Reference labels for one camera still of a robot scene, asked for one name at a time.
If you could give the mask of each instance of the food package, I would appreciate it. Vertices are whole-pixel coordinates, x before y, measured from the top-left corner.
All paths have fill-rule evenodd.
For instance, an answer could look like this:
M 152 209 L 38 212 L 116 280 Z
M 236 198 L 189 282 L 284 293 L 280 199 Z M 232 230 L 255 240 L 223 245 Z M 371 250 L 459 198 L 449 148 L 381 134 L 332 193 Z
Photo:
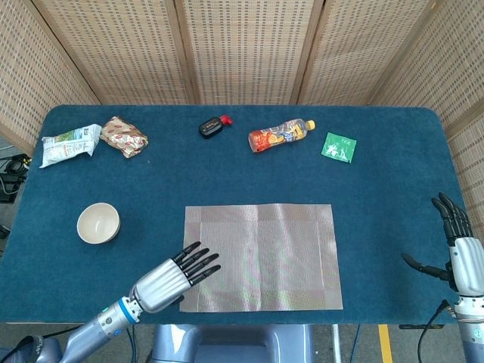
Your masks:
M 44 156 L 41 168 L 70 159 L 81 153 L 92 156 L 99 142 L 101 127 L 96 124 L 81 127 L 65 134 L 42 138 Z
M 115 116 L 104 125 L 101 139 L 112 147 L 120 149 L 125 157 L 133 157 L 141 153 L 148 145 L 148 137 L 131 123 Z

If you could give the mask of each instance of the juice bottle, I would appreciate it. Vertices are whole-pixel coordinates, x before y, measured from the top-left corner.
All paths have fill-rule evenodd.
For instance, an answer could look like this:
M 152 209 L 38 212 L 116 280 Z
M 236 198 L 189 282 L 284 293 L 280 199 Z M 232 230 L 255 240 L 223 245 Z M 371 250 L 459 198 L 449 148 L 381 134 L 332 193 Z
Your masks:
M 315 129 L 315 122 L 311 119 L 292 119 L 277 127 L 252 131 L 249 134 L 250 148 L 254 153 L 259 153 L 275 145 L 284 142 L 298 141 L 304 138 L 308 131 Z

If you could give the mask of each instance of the blue table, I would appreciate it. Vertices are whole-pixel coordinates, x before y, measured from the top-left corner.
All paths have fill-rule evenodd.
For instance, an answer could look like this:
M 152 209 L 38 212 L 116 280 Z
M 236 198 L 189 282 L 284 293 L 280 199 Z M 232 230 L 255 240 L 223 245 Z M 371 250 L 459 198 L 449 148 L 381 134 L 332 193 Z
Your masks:
M 197 127 L 223 113 L 234 119 L 205 140 Z M 448 249 L 430 198 L 463 204 L 436 114 L 422 108 L 306 106 L 61 106 L 41 136 L 103 125 L 114 115 L 148 135 L 125 159 L 99 142 L 87 154 L 39 169 L 37 145 L 10 240 L 0 263 L 0 321 L 82 322 L 110 305 L 144 273 L 182 248 L 185 206 L 330 203 L 341 311 L 188 314 L 170 307 L 145 323 L 423 323 L 446 283 L 418 274 L 406 252 L 443 266 Z M 306 139 L 253 154 L 247 135 L 301 117 Z M 352 164 L 321 155 L 328 132 L 358 141 Z M 108 202 L 121 229 L 93 246 L 76 233 L 88 205 Z

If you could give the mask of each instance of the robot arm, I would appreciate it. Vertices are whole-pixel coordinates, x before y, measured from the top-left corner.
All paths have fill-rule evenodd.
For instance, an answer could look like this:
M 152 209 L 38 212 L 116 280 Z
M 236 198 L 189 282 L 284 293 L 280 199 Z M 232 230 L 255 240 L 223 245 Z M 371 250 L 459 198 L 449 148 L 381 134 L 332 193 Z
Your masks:
M 199 272 L 219 257 L 215 253 L 195 263 L 209 252 L 205 248 L 189 256 L 199 246 L 200 242 L 195 242 L 167 259 L 140 278 L 129 296 L 123 296 L 90 322 L 75 330 L 69 336 L 60 363 L 83 361 L 124 329 L 138 323 L 142 312 L 154 313 L 166 308 L 192 286 L 218 271 L 220 265 Z
M 469 363 L 484 362 L 484 248 L 473 236 L 470 221 L 461 208 L 439 193 L 432 203 L 440 212 L 447 237 L 450 260 L 445 270 L 425 266 L 407 254 L 402 254 L 408 265 L 427 275 L 448 281 L 459 300 L 451 315 L 458 320 L 464 354 Z

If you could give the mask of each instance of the perforated panel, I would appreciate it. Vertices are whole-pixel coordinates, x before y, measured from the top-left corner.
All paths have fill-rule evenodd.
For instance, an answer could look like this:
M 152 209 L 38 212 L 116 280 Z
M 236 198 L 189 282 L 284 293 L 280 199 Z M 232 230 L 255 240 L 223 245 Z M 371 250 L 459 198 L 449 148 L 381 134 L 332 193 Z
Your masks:
M 202 103 L 289 103 L 313 1 L 183 3 Z
M 35 3 L 103 103 L 188 102 L 166 2 Z
M 328 0 L 299 102 L 366 102 L 426 3 Z
M 59 104 L 98 103 L 23 2 L 0 2 L 2 134 L 32 153 L 46 113 Z
M 421 105 L 452 125 L 484 98 L 484 2 L 446 1 L 375 104 Z
M 484 240 L 484 115 L 449 142 L 474 234 Z

